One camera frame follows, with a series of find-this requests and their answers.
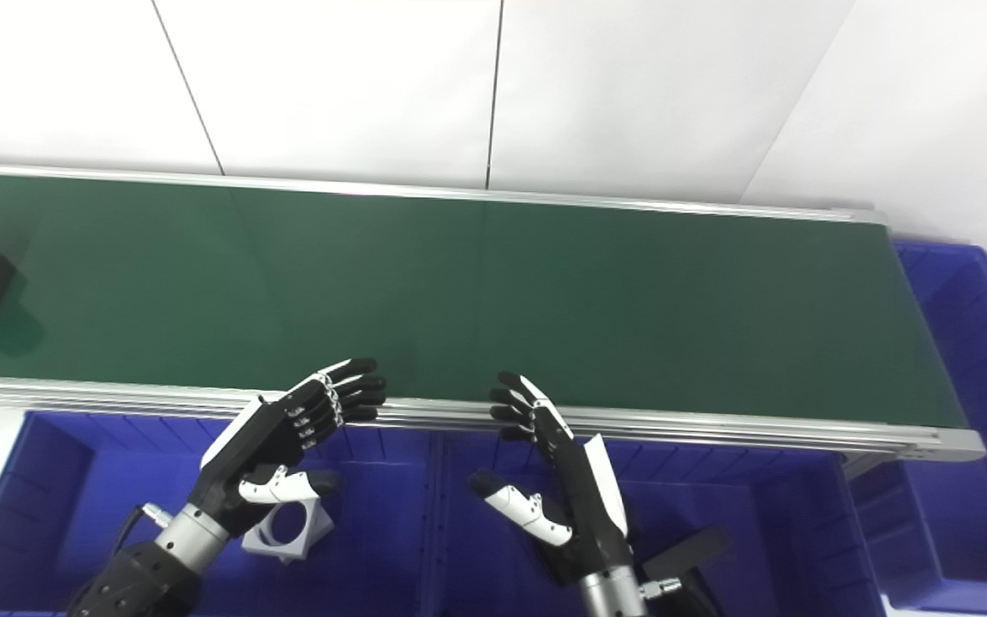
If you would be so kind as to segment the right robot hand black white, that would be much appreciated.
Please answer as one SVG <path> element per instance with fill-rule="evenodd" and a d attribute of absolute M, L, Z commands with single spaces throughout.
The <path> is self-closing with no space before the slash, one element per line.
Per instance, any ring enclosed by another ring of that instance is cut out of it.
<path fill-rule="evenodd" d="M 490 416 L 502 441 L 526 441 L 559 481 L 560 500 L 528 492 L 489 470 L 469 476 L 474 495 L 535 542 L 559 585 L 610 577 L 634 565 L 625 508 L 601 437 L 576 439 L 552 399 L 523 374 L 501 371 L 490 391 Z"/>

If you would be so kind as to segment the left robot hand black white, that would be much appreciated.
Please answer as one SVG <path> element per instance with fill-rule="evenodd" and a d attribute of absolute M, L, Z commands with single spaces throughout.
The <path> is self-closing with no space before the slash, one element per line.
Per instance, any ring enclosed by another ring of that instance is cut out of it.
<path fill-rule="evenodd" d="M 280 465 L 294 468 L 305 453 L 348 424 L 371 422 L 386 399 L 386 381 L 369 356 L 321 368 L 274 401 L 251 399 L 202 458 L 188 507 L 219 524 L 230 538 L 261 523 L 270 507 L 243 499 L 243 481 L 264 483 Z"/>

